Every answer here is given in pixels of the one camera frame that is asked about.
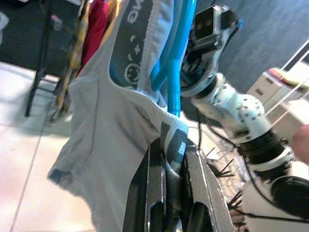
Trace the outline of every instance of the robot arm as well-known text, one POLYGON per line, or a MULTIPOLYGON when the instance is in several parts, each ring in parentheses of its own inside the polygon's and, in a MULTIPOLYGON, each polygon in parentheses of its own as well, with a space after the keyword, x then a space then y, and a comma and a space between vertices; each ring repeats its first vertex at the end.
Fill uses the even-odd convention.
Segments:
MULTIPOLYGON (((218 121, 239 154, 245 157, 259 182, 258 188, 254 184, 257 188, 255 194, 263 195, 265 204, 271 204, 278 211, 278 214, 271 212, 272 215, 266 211, 264 215, 282 217, 283 212, 286 218, 293 215, 294 218, 308 219, 308 167, 305 167, 305 172, 295 174, 293 152, 289 146, 282 145, 273 132, 261 102, 251 95, 238 93, 217 72, 217 60, 231 32, 231 28, 218 32, 217 24, 222 25, 219 19, 228 8, 214 6, 205 11, 212 12, 213 33, 197 37, 201 30, 208 30, 202 23, 208 19, 197 15, 182 67, 182 96, 191 97, 192 104, 203 115, 218 121)), ((254 213, 254 208, 247 209, 254 213)))

